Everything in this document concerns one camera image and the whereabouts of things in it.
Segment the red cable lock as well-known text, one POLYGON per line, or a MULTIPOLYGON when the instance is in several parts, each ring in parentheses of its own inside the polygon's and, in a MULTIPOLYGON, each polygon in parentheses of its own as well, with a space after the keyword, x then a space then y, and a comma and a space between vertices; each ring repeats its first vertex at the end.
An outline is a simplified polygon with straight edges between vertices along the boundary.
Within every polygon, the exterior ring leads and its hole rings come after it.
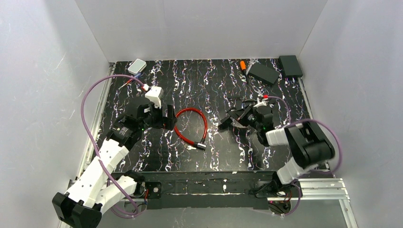
POLYGON ((189 117, 189 119, 186 124, 180 124, 180 129, 176 126, 174 127, 176 135, 189 147, 202 151, 206 150, 208 132, 208 121, 206 116, 200 109, 188 107, 180 110, 175 117, 182 121, 184 120, 181 118, 183 114, 189 117))

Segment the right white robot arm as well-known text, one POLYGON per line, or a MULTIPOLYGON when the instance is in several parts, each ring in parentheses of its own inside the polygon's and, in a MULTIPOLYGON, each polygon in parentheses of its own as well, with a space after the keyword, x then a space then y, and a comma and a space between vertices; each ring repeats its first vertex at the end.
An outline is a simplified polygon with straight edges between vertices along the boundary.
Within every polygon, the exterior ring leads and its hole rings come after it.
POLYGON ((218 128, 227 129, 233 122, 252 127, 258 141, 266 146, 288 146, 291 159, 272 175, 270 182, 249 190, 251 195, 276 194, 290 188, 296 180, 322 162, 335 157, 335 149, 318 123, 307 120, 275 129, 273 113, 269 106, 253 106, 228 111, 218 128))

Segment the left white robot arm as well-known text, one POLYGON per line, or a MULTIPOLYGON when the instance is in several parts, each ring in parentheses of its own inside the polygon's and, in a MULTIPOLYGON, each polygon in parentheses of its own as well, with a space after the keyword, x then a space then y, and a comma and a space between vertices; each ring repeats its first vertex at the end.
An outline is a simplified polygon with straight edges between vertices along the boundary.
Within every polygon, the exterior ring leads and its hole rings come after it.
POLYGON ((118 163, 142 138, 147 128, 172 130, 177 122, 173 105, 167 105, 167 116, 161 108, 146 100, 121 115, 110 128, 98 155, 65 193, 56 193, 52 204, 60 221, 73 228, 95 228, 102 215, 125 197, 131 197, 145 177, 127 171, 104 187, 118 163))

